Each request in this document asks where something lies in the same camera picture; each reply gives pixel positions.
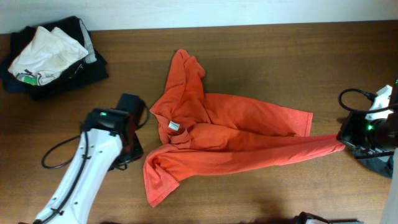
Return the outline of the orange t-shirt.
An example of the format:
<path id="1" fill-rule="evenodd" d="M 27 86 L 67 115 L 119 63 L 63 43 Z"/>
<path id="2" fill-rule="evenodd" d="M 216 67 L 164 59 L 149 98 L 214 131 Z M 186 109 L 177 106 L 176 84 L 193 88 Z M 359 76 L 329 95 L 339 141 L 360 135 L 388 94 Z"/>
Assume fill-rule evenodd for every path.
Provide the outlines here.
<path id="1" fill-rule="evenodd" d="M 264 101 L 205 93 L 204 68 L 180 49 L 164 94 L 151 108 L 162 145 L 144 163 L 148 203 L 156 207 L 194 175 L 282 166 L 343 150 L 335 135 L 312 136 L 313 115 Z"/>

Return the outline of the dark blue-grey garment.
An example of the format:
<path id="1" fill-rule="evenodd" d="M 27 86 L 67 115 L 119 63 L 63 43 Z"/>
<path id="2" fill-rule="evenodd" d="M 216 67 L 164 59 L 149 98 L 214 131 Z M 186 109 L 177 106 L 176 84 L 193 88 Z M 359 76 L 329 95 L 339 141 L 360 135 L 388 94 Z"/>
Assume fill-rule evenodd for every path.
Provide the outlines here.
<path id="1" fill-rule="evenodd" d="M 383 177 L 392 178 L 394 165 L 392 154 L 362 155 L 356 156 L 355 159 L 367 169 Z"/>

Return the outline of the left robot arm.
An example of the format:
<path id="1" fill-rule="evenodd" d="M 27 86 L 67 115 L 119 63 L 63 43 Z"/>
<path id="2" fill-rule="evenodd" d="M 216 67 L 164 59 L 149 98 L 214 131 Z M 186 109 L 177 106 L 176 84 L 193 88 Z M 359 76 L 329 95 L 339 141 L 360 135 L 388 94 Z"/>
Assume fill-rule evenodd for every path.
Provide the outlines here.
<path id="1" fill-rule="evenodd" d="M 115 108 L 95 108 L 88 113 L 80 126 L 76 153 L 35 223 L 86 223 L 106 174 L 126 170 L 130 162 L 143 156 L 136 134 L 144 125 L 143 115 L 149 115 L 145 102 L 127 93 Z"/>

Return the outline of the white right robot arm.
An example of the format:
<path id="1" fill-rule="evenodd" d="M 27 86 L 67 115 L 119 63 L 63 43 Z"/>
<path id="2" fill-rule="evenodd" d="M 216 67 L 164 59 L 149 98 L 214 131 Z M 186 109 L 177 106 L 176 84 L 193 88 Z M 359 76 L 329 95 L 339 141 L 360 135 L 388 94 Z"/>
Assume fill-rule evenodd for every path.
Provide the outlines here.
<path id="1" fill-rule="evenodd" d="M 372 102 L 370 109 L 356 110 L 343 103 L 343 95 L 356 92 Z M 349 111 L 336 139 L 351 148 L 353 157 L 369 170 L 391 178 L 381 223 L 397 223 L 397 82 L 375 94 L 349 88 L 338 96 Z"/>

